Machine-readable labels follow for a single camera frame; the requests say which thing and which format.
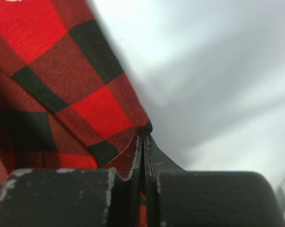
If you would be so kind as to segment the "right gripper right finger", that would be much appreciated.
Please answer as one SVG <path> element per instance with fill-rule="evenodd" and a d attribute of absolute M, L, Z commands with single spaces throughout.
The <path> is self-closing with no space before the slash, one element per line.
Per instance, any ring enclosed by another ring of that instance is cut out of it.
<path fill-rule="evenodd" d="M 172 161 L 155 143 L 152 136 L 143 140 L 143 194 L 146 197 L 147 225 L 158 227 L 158 193 L 156 176 L 161 171 L 184 171 Z"/>

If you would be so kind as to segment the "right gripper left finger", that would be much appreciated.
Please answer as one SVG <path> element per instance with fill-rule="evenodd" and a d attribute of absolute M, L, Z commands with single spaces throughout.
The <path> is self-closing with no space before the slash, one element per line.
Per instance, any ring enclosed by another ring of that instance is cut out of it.
<path fill-rule="evenodd" d="M 128 147 L 105 169 L 103 227 L 136 227 L 140 194 L 142 138 L 136 135 Z"/>

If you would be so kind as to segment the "red black plaid shirt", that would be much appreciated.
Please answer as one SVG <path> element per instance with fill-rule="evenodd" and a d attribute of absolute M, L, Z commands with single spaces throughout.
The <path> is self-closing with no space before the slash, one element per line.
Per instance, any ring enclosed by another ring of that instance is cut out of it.
<path fill-rule="evenodd" d="M 84 0 L 0 0 L 0 227 L 102 227 L 106 166 L 152 131 Z"/>

